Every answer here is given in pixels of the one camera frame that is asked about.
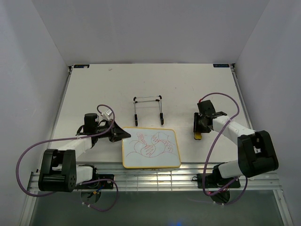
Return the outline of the yellow bone-shaped eraser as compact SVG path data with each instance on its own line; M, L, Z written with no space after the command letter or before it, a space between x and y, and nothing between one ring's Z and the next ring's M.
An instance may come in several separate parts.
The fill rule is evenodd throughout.
M194 132L194 139L195 140L201 140L202 134L200 132Z

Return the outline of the yellow-framed whiteboard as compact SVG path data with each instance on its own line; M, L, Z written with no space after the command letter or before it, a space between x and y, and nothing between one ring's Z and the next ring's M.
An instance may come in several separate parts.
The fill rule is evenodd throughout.
M124 127L131 135L122 140L126 169L160 169L181 166L176 133L172 129Z

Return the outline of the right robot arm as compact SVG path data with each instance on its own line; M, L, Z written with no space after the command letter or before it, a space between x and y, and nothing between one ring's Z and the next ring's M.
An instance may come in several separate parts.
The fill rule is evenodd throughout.
M201 140L202 134L211 131L225 136L238 148L238 158L214 166L210 174L198 174L200 188L229 186L241 176L251 178L279 167L270 134L255 131L233 121L226 113L217 112L210 100L198 102L198 112L194 113L194 139Z

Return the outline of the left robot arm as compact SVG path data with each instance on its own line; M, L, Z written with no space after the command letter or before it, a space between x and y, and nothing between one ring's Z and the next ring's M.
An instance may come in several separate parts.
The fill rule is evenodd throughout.
M112 120L99 120L96 113L87 113L75 140L57 149L47 149L42 158L38 187L45 192L72 192L85 183L89 188L99 185L100 177L92 165L78 165L76 159L93 148L101 138L118 142L131 135Z

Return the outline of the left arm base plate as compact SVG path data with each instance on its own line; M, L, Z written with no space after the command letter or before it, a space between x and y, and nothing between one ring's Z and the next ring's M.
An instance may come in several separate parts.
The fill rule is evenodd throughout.
M91 184L80 184L76 186L76 189L113 189L114 184L108 179L114 180L114 174L95 174L91 181L102 179L102 181L93 182Z

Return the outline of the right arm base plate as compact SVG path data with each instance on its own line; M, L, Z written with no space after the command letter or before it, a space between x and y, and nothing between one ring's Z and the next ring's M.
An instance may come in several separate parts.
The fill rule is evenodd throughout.
M199 189L202 188L202 173L198 173L197 175L192 177L193 182L197 182L197 187ZM211 174L206 174L205 176L205 188L222 188L226 184L228 184L233 178L222 178L222 179L214 179ZM239 179L235 180L232 184L228 185L228 188L240 188L241 184Z

